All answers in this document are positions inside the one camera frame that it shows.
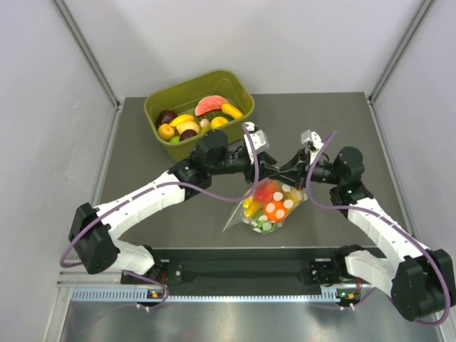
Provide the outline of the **polka dot zip bag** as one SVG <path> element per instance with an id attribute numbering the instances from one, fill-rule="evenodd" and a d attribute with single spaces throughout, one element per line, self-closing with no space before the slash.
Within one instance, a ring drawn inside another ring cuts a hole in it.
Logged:
<path id="1" fill-rule="evenodd" d="M 262 180 L 252 195 L 234 208 L 223 231 L 243 223 L 258 234 L 270 234 L 307 199 L 305 190 L 297 190 L 278 180 Z"/>

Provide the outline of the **fake red mango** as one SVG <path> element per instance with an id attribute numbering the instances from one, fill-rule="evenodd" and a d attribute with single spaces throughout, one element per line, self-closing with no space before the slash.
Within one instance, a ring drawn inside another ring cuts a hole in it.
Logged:
<path id="1" fill-rule="evenodd" d="M 269 202 L 274 199 L 274 194 L 281 189 L 276 180 L 263 180 L 257 186 L 253 197 L 257 202 Z"/>

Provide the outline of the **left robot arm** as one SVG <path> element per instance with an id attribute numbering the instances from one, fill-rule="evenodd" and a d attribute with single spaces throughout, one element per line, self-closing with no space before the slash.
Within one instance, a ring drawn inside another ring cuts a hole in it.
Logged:
<path id="1" fill-rule="evenodd" d="M 123 242 L 119 237 L 166 207 L 206 194 L 214 175 L 242 173 L 247 181 L 257 183 L 259 156 L 267 151 L 269 141 L 253 123 L 242 128 L 244 143 L 238 152 L 229 150 L 224 132 L 210 130 L 191 149 L 189 157 L 156 180 L 112 202 L 79 206 L 68 237 L 79 264 L 88 274 L 114 269 L 132 271 L 149 283 L 157 281 L 162 267 L 154 260 L 151 248 Z"/>

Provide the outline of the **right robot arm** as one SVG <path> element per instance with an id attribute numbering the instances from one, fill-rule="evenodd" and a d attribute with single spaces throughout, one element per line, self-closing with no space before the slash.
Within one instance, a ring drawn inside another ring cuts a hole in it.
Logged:
<path id="1" fill-rule="evenodd" d="M 329 210 L 338 210 L 356 225 L 383 253 L 373 256 L 358 245 L 344 246 L 331 258 L 331 279 L 342 282 L 360 278 L 389 296 L 396 310 L 408 321 L 423 322 L 442 313 L 434 322 L 444 323 L 455 305 L 455 276 L 452 259 L 439 249 L 433 251 L 410 236 L 394 221 L 361 180 L 363 155 L 354 147 L 343 148 L 333 162 L 310 159 L 301 149 L 279 168 L 276 180 L 297 189 L 311 182 L 332 185 Z"/>

